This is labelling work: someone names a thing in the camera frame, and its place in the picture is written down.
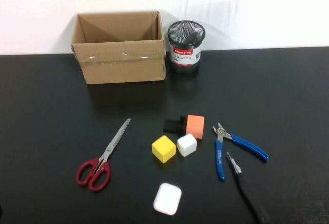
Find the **black screwdriver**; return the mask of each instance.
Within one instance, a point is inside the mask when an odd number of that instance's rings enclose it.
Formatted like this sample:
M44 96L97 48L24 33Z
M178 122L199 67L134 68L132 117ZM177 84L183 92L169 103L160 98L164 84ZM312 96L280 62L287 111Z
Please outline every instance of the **black screwdriver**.
M263 207L262 203L259 201L256 192L251 187L251 185L244 179L242 175L241 168L237 165L235 160L231 157L229 153L227 153L228 159L235 170L235 179L236 183L238 184L239 188L241 189L242 193L248 199L249 203L253 207L258 221L261 224L268 224L271 221L271 217L266 212L265 208Z

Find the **scissors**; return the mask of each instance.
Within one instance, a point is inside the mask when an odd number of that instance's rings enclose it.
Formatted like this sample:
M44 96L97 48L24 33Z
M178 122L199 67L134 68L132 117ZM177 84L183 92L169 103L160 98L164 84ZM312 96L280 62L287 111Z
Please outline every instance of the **scissors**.
M130 122L130 118L127 119L126 122L121 126L121 128L115 134L114 138L109 143L109 145L107 146L106 150L104 151L103 155L100 158L96 157L90 161L85 162L84 164L81 165L81 167L79 167L76 175L76 181L78 185L80 186L88 185L88 187L94 192L103 189L107 185L111 176L111 171L109 169L109 162L107 161L108 157L114 150L115 146L118 144L129 122ZM90 173L88 174L87 178L84 181L81 181L80 177L82 172L89 166L92 166ZM102 173L107 174L105 181L100 186L94 187L94 183L97 181L97 179L101 176Z

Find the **white wall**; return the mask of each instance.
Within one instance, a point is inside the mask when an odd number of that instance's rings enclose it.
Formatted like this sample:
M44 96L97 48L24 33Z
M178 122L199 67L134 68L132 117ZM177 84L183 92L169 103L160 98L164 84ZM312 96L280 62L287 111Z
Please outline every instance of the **white wall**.
M203 49L329 45L329 0L0 0L0 54L71 53L75 14L160 10L201 22Z

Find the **mesh pen holder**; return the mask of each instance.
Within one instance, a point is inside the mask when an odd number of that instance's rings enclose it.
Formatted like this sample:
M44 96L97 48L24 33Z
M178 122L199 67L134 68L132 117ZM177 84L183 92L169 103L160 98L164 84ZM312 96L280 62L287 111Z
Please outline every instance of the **mesh pen holder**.
M178 21L169 27L167 34L172 67L180 73L196 71L201 57L200 46L206 35L203 26L194 21Z

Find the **cardboard box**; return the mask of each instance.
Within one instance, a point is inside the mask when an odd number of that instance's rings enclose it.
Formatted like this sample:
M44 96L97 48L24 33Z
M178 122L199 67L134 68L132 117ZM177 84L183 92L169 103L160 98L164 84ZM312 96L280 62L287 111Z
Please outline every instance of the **cardboard box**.
M160 12L78 14L71 43L87 84L164 80Z

